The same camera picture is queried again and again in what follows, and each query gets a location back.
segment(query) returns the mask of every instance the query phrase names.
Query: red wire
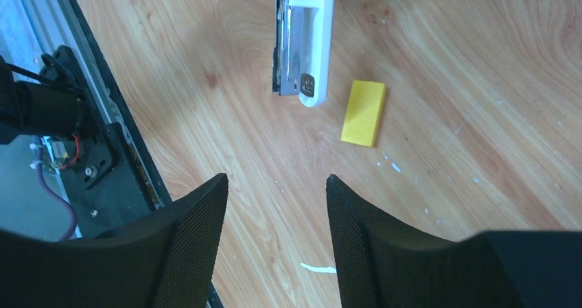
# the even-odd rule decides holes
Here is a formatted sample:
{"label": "red wire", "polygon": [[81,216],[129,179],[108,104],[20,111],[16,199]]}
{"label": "red wire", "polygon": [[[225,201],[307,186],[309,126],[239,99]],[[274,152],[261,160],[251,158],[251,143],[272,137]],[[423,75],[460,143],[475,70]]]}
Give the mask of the red wire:
{"label": "red wire", "polygon": [[67,164],[61,166],[59,169],[66,169],[79,160],[79,155],[81,154],[81,137],[74,134],[73,137],[75,137],[75,156]]}

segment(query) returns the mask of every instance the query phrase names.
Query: zip tie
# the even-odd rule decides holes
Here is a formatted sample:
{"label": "zip tie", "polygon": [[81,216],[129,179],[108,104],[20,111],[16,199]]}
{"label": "zip tie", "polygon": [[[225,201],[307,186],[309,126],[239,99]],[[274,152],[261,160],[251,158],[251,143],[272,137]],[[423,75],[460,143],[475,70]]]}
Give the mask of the zip tie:
{"label": "zip tie", "polygon": [[42,164],[42,163],[43,163],[42,161],[32,161],[32,163],[30,163],[30,168],[31,169],[36,169],[36,166],[38,164]]}
{"label": "zip tie", "polygon": [[45,146],[44,145],[37,145],[36,143],[30,143],[29,145],[31,150],[38,150],[38,149],[43,149]]}

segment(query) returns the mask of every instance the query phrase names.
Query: yellow block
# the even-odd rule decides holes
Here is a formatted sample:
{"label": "yellow block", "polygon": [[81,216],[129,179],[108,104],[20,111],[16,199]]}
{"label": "yellow block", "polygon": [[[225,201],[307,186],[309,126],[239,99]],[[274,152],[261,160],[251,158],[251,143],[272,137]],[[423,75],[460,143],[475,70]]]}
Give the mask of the yellow block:
{"label": "yellow block", "polygon": [[373,147],[385,98],[385,84],[354,80],[347,103],[342,141]]}

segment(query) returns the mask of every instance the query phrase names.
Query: white device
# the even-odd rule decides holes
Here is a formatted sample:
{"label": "white device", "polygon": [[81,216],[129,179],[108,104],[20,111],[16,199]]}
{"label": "white device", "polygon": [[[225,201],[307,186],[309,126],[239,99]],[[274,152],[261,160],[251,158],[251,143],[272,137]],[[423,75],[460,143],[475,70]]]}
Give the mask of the white device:
{"label": "white device", "polygon": [[307,107],[327,98],[334,0],[275,0],[272,90]]}

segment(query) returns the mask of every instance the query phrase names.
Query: wooden floor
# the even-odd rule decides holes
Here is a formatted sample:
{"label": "wooden floor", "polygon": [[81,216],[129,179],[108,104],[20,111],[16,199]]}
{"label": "wooden floor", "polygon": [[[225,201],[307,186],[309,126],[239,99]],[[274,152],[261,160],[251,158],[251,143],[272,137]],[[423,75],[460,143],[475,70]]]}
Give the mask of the wooden floor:
{"label": "wooden floor", "polygon": [[[229,175],[227,307],[340,306],[301,266],[334,265],[330,174],[446,239],[582,226],[582,0],[336,0],[314,109],[270,92],[274,0],[78,1],[173,198]],[[339,140],[354,79],[389,87],[374,149]]]}

